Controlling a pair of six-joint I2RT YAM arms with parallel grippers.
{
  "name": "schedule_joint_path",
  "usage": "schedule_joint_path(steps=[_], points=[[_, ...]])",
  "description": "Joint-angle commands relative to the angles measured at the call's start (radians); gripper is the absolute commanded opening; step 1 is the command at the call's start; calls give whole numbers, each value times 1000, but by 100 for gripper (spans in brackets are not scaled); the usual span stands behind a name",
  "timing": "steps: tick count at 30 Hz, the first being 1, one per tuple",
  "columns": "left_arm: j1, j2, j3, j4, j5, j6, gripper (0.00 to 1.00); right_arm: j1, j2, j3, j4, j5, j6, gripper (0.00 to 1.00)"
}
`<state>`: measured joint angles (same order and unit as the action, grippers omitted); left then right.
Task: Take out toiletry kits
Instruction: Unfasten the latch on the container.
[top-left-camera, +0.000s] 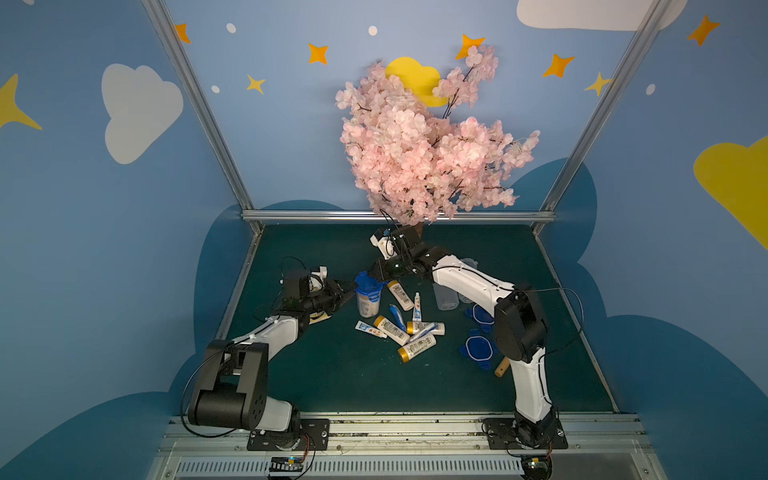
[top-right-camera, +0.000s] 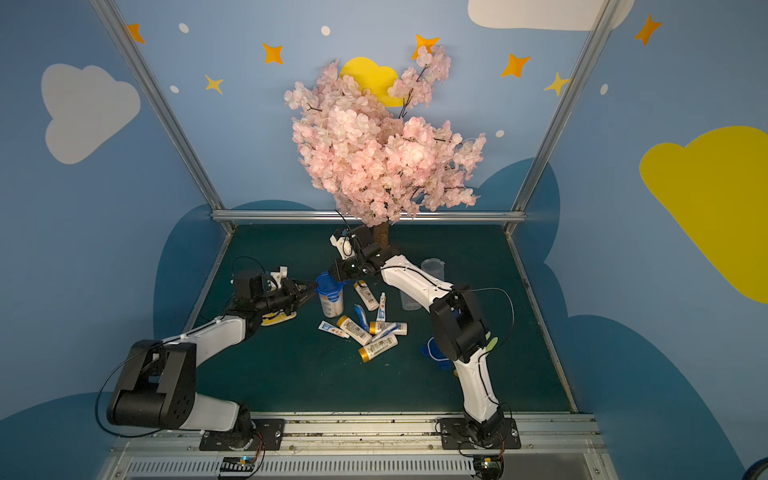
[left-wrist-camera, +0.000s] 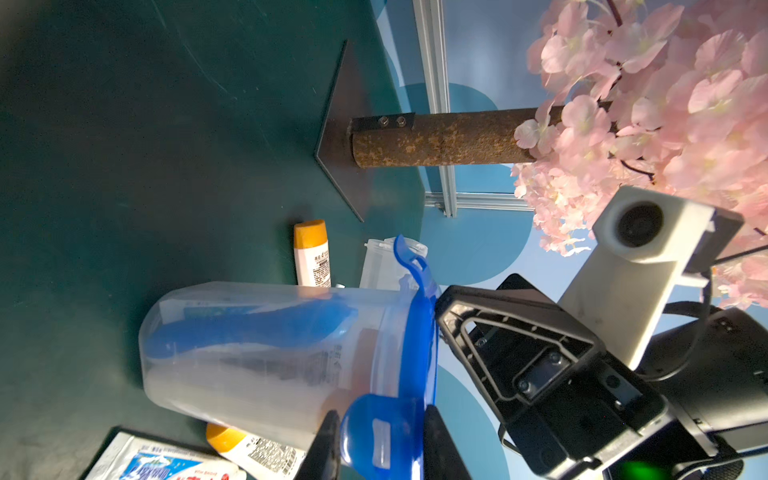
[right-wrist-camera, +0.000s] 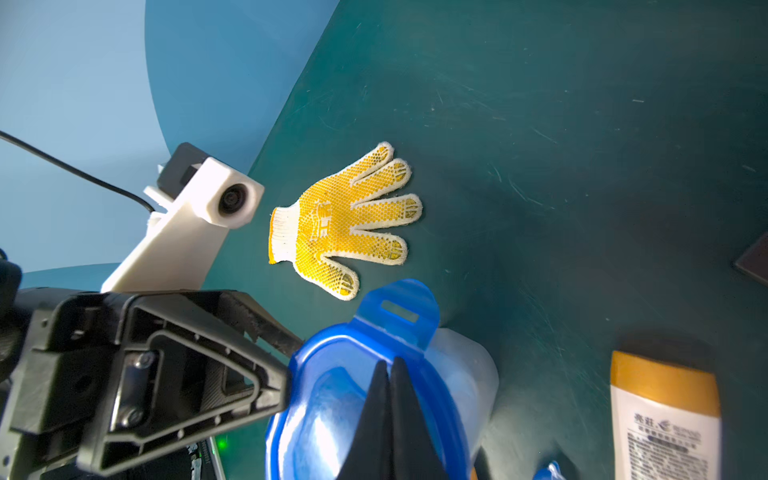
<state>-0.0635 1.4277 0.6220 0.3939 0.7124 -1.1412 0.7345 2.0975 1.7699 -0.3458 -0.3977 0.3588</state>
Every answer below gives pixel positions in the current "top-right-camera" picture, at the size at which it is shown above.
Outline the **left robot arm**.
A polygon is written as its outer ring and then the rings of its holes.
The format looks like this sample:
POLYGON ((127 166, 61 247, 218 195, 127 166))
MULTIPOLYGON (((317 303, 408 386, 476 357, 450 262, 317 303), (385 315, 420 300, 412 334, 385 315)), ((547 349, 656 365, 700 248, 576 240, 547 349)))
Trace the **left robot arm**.
POLYGON ((197 392, 197 368, 255 335, 264 319, 292 317, 316 293, 317 283, 276 273, 242 272, 221 315, 176 337, 134 343, 106 408, 115 426, 253 435, 250 412, 233 401, 197 392))

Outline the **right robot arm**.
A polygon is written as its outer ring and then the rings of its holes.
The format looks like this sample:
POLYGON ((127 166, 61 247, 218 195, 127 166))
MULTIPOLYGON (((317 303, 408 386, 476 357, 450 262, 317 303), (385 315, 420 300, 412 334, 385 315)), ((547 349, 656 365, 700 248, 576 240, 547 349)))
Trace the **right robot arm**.
POLYGON ((457 371, 469 432, 478 443, 495 437, 504 411, 490 380, 489 331, 475 293, 468 286, 437 279, 399 251, 376 243, 365 225, 336 230, 330 243, 340 255, 330 268, 334 280, 356 281, 379 275, 385 284, 404 292, 429 312, 436 345, 457 371))

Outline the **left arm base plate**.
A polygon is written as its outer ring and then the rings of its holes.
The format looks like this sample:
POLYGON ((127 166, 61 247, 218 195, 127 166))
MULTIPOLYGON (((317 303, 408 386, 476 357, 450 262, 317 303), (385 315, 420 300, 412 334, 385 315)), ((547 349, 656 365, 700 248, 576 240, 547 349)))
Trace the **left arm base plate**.
POLYGON ((229 431, 205 431, 200 451, 250 452, 280 449, 285 428, 284 419, 256 418, 238 422, 229 431))

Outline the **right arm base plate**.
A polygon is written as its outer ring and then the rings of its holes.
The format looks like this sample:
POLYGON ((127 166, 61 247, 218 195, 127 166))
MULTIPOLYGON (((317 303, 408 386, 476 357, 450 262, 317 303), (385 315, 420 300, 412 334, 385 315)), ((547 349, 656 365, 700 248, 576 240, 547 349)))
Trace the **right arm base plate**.
POLYGON ((517 424, 511 418, 478 423, 467 418, 443 417, 437 420, 436 433, 444 450, 522 448, 517 424))

